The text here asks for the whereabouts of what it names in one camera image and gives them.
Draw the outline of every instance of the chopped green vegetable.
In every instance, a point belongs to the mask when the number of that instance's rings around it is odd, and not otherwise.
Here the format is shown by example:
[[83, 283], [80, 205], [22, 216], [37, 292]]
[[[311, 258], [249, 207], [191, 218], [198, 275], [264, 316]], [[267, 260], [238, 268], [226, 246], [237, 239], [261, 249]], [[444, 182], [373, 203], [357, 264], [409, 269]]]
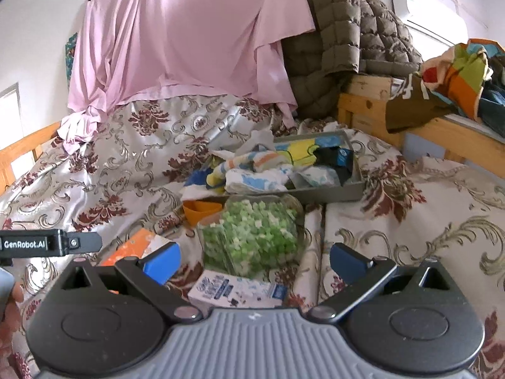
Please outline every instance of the chopped green vegetable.
[[249, 200], [226, 207], [219, 222], [201, 228], [206, 266], [252, 277], [295, 258], [299, 251], [295, 210], [282, 202]]

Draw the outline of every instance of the brown quilted blanket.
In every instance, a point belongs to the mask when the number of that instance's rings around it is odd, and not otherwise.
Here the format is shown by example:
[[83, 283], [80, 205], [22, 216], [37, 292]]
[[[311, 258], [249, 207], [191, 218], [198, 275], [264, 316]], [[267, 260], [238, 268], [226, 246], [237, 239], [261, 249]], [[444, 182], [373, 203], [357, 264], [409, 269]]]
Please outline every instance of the brown quilted blanket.
[[316, 30], [282, 41], [302, 118], [335, 114], [353, 74], [405, 77], [422, 62], [408, 28], [381, 0], [307, 0]]

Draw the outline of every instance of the gray tray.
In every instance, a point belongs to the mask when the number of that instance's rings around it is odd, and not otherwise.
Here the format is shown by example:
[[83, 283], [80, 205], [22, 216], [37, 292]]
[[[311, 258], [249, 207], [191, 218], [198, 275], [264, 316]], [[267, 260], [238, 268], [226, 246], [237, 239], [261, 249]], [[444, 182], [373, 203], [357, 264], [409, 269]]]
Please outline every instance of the gray tray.
[[[334, 132], [323, 132], [317, 134], [305, 134], [305, 135], [289, 135], [286, 137], [275, 138], [274, 143], [284, 143], [284, 142], [292, 142], [303, 139], [312, 139], [318, 137], [329, 137], [329, 136], [341, 136], [344, 144], [347, 145], [347, 148], [353, 149], [353, 146], [350, 143], [349, 137], [345, 133], [344, 130], [338, 130]], [[294, 196], [297, 200], [299, 200], [303, 205], [307, 203], [331, 203], [331, 202], [344, 202], [344, 201], [359, 201], [365, 190], [365, 182], [361, 175], [361, 171], [359, 169], [358, 160], [354, 155], [354, 168], [353, 175], [343, 186], [324, 186], [320, 188], [301, 188], [294, 189], [285, 192], [268, 192], [268, 193], [254, 193], [249, 194], [250, 196], [261, 196], [261, 195], [277, 195], [281, 196], [285, 193], [289, 193]], [[226, 201], [231, 194], [224, 194], [222, 196], [213, 196], [206, 198], [207, 201], [214, 201], [223, 203]]]

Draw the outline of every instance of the orange cup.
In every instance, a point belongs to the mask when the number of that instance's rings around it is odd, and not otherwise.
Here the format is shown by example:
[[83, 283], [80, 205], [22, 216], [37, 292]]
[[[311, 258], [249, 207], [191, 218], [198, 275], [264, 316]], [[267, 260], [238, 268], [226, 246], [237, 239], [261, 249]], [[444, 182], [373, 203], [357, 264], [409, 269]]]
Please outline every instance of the orange cup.
[[200, 219], [223, 210], [223, 206], [220, 203], [204, 201], [184, 201], [182, 203], [182, 208], [191, 226], [196, 226]]

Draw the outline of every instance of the gray ribbed panel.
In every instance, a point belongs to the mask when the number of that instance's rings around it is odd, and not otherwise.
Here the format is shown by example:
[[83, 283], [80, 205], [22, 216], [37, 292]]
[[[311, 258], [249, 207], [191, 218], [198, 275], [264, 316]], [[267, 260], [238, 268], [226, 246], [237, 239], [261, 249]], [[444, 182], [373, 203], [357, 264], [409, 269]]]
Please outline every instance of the gray ribbed panel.
[[[401, 379], [362, 360], [338, 329], [297, 310], [215, 310], [114, 379]], [[67, 379], [43, 372], [37, 379]], [[462, 371], [443, 379], [475, 379]]]

